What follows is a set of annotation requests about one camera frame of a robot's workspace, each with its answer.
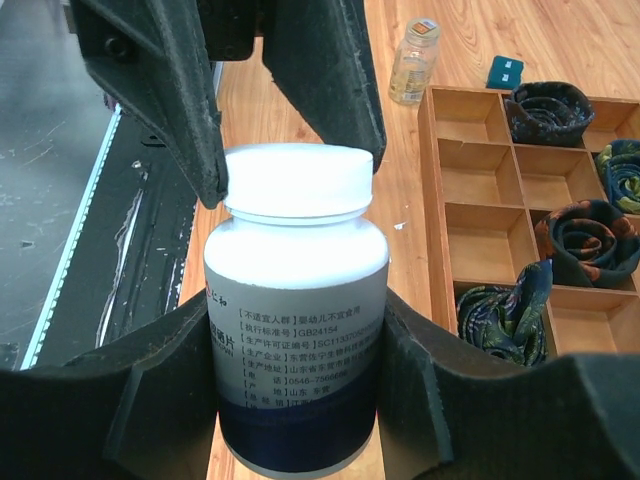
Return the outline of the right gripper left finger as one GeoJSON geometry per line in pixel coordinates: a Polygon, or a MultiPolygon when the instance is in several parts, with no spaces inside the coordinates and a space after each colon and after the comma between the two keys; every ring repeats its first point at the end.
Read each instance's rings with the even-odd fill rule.
{"type": "Polygon", "coordinates": [[[204,479],[217,398],[207,302],[61,366],[1,374],[4,479],[204,479]]]}

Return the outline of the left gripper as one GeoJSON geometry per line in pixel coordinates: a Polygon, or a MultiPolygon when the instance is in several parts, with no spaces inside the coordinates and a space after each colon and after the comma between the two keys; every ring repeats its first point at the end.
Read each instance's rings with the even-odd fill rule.
{"type": "MultiPolygon", "coordinates": [[[[228,173],[209,60],[252,55],[261,2],[70,7],[91,78],[169,149],[201,203],[215,208],[228,173]]],[[[265,1],[263,12],[262,60],[276,86],[324,143],[371,153],[378,171],[387,137],[364,3],[265,1]]]]}

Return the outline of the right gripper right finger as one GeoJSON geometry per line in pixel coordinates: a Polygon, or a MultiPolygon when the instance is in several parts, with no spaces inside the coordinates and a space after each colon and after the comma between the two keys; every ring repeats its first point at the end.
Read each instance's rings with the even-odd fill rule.
{"type": "Polygon", "coordinates": [[[378,424],[389,479],[635,479],[639,358],[520,367],[387,296],[378,424]]]}

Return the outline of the white cap pill bottle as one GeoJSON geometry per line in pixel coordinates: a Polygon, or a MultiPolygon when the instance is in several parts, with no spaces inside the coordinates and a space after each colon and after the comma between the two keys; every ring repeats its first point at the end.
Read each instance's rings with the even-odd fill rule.
{"type": "Polygon", "coordinates": [[[222,435],[260,475],[319,478],[376,416],[389,247],[365,216],[373,158],[275,143],[226,162],[229,218],[204,247],[222,435]]]}

